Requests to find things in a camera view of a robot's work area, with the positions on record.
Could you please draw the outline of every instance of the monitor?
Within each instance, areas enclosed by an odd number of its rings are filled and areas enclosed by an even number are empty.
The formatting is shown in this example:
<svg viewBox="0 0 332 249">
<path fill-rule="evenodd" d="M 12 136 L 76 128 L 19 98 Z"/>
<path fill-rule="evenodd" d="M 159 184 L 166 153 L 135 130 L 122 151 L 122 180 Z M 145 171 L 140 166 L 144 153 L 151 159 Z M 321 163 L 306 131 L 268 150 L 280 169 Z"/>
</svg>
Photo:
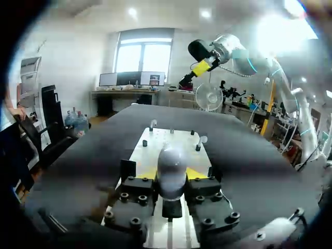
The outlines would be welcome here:
<svg viewBox="0 0 332 249">
<path fill-rule="evenodd" d="M 136 81 L 141 84 L 141 74 L 142 72 L 123 72 L 118 73 L 118 80 L 116 82 L 117 86 L 126 86 L 126 85 L 136 85 Z"/>
<path fill-rule="evenodd" d="M 101 74 L 99 78 L 100 87 L 116 86 L 117 73 Z"/>
<path fill-rule="evenodd" d="M 142 72 L 141 85 L 164 86 L 164 72 Z"/>
</svg>

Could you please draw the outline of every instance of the person's hand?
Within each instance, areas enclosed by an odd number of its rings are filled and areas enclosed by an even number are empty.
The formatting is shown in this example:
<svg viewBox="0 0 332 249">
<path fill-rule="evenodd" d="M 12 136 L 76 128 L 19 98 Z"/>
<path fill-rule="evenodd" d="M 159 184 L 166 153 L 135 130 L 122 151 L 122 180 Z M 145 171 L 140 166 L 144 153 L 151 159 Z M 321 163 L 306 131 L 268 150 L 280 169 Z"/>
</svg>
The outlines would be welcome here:
<svg viewBox="0 0 332 249">
<path fill-rule="evenodd" d="M 9 110 L 10 114 L 12 114 L 13 116 L 19 115 L 20 119 L 22 121 L 25 119 L 25 113 L 22 111 L 22 109 L 20 109 L 20 108 L 9 108 L 8 110 Z"/>
<path fill-rule="evenodd" d="M 20 110 L 23 112 L 23 115 L 24 115 L 23 120 L 24 120 L 25 117 L 26 117 L 26 112 L 25 112 L 25 108 L 24 108 L 24 106 L 22 106 L 22 105 L 18 105 L 17 108 L 20 109 Z"/>
</svg>

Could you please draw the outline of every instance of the black base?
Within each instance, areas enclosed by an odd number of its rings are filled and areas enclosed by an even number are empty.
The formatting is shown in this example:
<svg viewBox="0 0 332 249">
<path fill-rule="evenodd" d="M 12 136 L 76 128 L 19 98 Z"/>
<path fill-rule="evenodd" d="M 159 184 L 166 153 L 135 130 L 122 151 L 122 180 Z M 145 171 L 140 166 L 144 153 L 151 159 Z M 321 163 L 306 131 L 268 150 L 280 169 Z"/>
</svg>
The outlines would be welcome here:
<svg viewBox="0 0 332 249">
<path fill-rule="evenodd" d="M 181 218 L 182 206 L 180 200 L 165 201 L 162 200 L 162 217 L 164 218 Z"/>
</svg>

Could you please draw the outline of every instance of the white fan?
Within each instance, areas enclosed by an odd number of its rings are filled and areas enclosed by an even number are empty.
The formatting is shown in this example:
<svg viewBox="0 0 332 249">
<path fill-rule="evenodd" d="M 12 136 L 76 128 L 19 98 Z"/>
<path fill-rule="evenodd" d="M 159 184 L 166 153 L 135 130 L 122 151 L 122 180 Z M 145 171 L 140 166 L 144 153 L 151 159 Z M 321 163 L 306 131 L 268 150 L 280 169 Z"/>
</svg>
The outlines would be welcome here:
<svg viewBox="0 0 332 249">
<path fill-rule="evenodd" d="M 196 90 L 196 102 L 208 112 L 217 110 L 223 102 L 223 92 L 211 84 L 201 84 Z"/>
</svg>

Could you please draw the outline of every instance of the water bottle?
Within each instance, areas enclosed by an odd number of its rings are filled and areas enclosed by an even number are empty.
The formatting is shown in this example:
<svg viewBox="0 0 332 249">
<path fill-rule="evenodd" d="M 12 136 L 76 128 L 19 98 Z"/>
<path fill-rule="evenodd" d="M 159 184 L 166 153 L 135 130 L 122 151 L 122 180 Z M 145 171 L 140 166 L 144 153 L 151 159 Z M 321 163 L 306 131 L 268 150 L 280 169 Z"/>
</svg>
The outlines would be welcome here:
<svg viewBox="0 0 332 249">
<path fill-rule="evenodd" d="M 78 134 L 84 135 L 89 130 L 89 123 L 87 118 L 82 115 L 82 113 L 79 111 L 76 122 L 75 122 L 75 130 Z"/>
<path fill-rule="evenodd" d="M 75 120 L 77 118 L 77 112 L 76 112 L 76 108 L 73 107 L 73 111 L 72 111 L 72 119 Z"/>
<path fill-rule="evenodd" d="M 73 125 L 73 120 L 72 120 L 72 115 L 71 115 L 70 110 L 67 111 L 67 116 L 64 119 L 64 124 L 65 124 L 65 126 L 72 126 Z"/>
</svg>

